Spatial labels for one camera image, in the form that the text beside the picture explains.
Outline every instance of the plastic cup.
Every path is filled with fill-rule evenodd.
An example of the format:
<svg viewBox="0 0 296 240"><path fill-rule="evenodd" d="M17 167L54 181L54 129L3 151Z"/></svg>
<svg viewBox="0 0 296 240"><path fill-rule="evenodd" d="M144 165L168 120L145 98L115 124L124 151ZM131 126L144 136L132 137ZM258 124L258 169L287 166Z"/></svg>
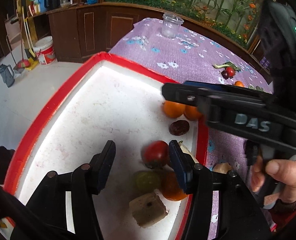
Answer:
<svg viewBox="0 0 296 240"><path fill-rule="evenodd" d="M183 24L183 19L180 17L171 13L164 13L161 35L173 39L178 33L181 24Z"/></svg>

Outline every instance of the floral tablecloth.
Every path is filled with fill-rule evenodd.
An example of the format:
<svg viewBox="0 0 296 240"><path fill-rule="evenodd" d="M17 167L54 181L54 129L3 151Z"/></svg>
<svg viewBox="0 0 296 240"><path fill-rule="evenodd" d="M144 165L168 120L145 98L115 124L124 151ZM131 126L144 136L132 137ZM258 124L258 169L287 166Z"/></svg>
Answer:
<svg viewBox="0 0 296 240"><path fill-rule="evenodd" d="M178 82L186 80L234 84L241 81L245 87L259 86L272 93L264 78L248 63L207 37L180 27L174 39L161 35L163 21L146 18L134 24L134 29L110 50L110 53L135 61L148 69ZM230 61L241 70L232 79L225 80L214 64ZM247 165L244 156L245 139L225 132L209 129L206 166L212 169L217 163L228 162L244 179ZM211 226L208 239L216 237L218 200L213 196Z"/></svg>

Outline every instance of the wooden counter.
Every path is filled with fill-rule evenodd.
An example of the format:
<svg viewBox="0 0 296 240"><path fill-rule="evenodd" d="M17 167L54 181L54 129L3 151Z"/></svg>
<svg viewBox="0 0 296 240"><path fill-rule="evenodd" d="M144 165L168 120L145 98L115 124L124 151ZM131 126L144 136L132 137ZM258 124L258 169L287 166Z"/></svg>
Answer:
<svg viewBox="0 0 296 240"><path fill-rule="evenodd" d="M73 5L46 12L58 61L83 63L93 54L109 51L133 24L146 17L162 19L165 10L129 3L103 2ZM251 64L268 83L269 73L239 44L211 27L190 18L183 26L226 47Z"/></svg>

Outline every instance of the human hand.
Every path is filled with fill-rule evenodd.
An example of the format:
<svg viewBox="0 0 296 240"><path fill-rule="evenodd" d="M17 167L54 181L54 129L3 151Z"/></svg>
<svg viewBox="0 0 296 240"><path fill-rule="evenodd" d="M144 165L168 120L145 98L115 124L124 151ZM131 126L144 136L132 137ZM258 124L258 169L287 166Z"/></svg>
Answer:
<svg viewBox="0 0 296 240"><path fill-rule="evenodd" d="M257 192L264 184L263 159L258 156L252 167L251 188ZM279 198L283 203L296 201L296 161L271 160L265 166L265 172L277 181L283 182L285 187Z"/></svg>

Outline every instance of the red date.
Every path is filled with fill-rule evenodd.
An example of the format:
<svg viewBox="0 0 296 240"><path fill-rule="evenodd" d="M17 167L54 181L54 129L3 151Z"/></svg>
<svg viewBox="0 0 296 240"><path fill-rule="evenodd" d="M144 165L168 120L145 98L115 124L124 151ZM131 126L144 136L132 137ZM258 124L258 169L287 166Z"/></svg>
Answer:
<svg viewBox="0 0 296 240"><path fill-rule="evenodd" d="M169 126L169 132L174 136L186 134L190 129L189 122L186 120L178 120Z"/></svg>

